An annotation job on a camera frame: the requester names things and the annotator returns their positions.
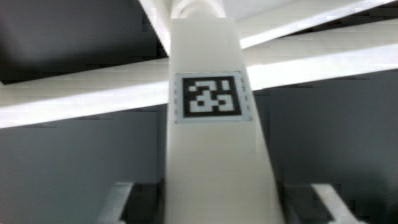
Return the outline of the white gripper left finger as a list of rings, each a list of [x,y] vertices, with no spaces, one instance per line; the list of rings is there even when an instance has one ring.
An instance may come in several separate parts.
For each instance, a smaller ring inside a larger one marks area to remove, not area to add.
[[[97,224],[164,224],[162,183],[120,182],[113,186]]]

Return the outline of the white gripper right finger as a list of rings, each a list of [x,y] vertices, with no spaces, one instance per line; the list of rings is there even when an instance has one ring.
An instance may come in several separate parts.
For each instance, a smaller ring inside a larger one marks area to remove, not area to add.
[[[363,224],[331,184],[280,186],[287,224]]]

